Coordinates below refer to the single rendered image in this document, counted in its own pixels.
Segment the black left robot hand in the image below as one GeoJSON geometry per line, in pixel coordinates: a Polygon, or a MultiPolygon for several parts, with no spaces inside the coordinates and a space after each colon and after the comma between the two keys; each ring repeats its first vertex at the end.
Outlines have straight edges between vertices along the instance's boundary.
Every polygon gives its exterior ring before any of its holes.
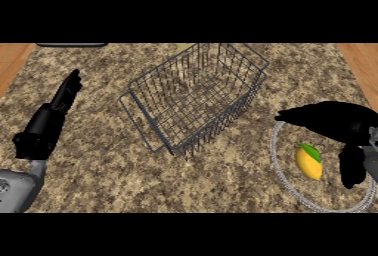
{"type": "Polygon", "coordinates": [[[75,69],[65,78],[52,101],[37,109],[25,130],[13,136],[18,159],[49,158],[59,140],[65,116],[81,88],[80,70],[75,69]]]}

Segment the yellow lemon with green leaf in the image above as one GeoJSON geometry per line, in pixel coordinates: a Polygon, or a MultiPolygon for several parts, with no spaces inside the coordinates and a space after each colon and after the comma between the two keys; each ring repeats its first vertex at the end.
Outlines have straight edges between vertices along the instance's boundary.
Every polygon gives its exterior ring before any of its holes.
{"type": "Polygon", "coordinates": [[[319,180],[322,177],[322,158],[317,149],[309,144],[298,144],[295,163],[304,176],[319,180]]]}

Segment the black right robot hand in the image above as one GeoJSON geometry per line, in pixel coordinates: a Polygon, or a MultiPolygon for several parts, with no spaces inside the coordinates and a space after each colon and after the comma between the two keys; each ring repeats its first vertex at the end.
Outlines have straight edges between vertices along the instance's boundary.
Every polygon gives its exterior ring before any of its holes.
{"type": "Polygon", "coordinates": [[[344,144],[338,153],[341,183],[351,189],[366,178],[363,148],[378,146],[378,112],[354,103],[322,101],[280,110],[275,120],[344,144]]]}

